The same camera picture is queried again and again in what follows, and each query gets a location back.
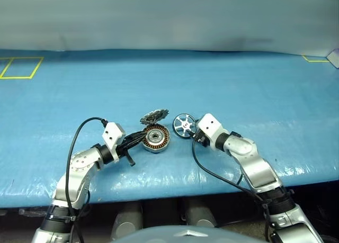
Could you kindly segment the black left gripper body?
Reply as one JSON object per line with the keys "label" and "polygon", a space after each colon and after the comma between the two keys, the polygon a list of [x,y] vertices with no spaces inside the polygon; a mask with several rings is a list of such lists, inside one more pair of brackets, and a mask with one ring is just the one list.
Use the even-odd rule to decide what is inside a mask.
{"label": "black left gripper body", "polygon": [[133,137],[126,137],[123,142],[117,146],[116,152],[118,158],[126,157],[130,166],[134,166],[136,163],[130,156],[128,150],[135,146],[135,139]]}

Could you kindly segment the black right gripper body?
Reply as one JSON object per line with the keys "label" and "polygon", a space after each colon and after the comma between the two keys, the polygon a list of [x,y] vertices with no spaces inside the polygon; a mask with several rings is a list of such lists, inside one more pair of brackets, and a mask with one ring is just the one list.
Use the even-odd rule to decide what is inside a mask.
{"label": "black right gripper body", "polygon": [[198,142],[200,145],[204,147],[210,146],[210,138],[205,134],[202,130],[196,132],[198,137]]}

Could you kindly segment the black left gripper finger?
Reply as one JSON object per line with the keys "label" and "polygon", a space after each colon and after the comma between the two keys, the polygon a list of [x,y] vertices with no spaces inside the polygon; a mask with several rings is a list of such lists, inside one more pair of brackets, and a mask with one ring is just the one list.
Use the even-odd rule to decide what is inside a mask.
{"label": "black left gripper finger", "polygon": [[126,136],[127,140],[142,140],[146,135],[145,131],[137,131]]}
{"label": "black left gripper finger", "polygon": [[126,139],[123,142],[123,146],[124,148],[133,148],[134,146],[138,145],[142,141],[143,141],[143,138]]}

